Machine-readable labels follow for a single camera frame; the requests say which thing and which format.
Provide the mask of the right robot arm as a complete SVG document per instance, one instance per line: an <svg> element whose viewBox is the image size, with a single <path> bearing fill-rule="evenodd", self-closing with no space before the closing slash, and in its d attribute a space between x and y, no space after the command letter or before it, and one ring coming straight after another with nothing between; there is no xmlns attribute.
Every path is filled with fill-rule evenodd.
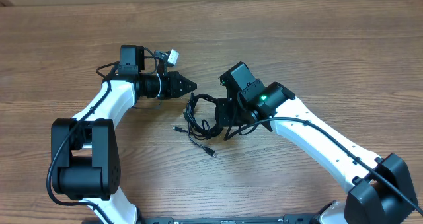
<svg viewBox="0 0 423 224"><path fill-rule="evenodd" d="M305 223L402 223L422 209L407 164L391 153L381 157L324 123L288 88L265 86L239 62L219 78L228 97L219 101L218 122L228 128L225 139L251 133L258 125L301 148L337 181L347 198L333 201Z"/></svg>

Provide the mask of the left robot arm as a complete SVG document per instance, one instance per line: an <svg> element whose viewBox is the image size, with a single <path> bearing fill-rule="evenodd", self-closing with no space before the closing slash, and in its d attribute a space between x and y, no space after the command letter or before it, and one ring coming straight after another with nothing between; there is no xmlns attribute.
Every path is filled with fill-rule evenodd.
<svg viewBox="0 0 423 224"><path fill-rule="evenodd" d="M196 89L195 82L174 67L179 53L152 52L123 45L120 60L109 64L101 89L72 118L51 126L51 163L46 177L50 199L62 206L89 207L101 223L144 223L138 207L120 187L121 167L115 129L139 98L167 100Z"/></svg>

